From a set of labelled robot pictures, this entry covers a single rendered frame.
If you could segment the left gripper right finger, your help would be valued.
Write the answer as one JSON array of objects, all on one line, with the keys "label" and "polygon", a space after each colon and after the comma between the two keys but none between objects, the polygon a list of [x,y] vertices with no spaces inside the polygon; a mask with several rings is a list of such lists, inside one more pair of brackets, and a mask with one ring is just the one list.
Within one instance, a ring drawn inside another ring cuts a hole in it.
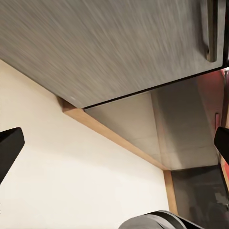
[{"label": "left gripper right finger", "polygon": [[217,128],[214,145],[229,165],[229,129],[221,126]]}]

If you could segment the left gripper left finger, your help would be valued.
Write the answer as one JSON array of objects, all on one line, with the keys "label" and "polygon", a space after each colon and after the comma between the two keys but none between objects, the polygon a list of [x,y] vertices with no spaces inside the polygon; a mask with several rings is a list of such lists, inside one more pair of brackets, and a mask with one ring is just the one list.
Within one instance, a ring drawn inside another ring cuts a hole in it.
[{"label": "left gripper left finger", "polygon": [[24,135],[20,127],[0,132],[0,184],[24,145]]}]

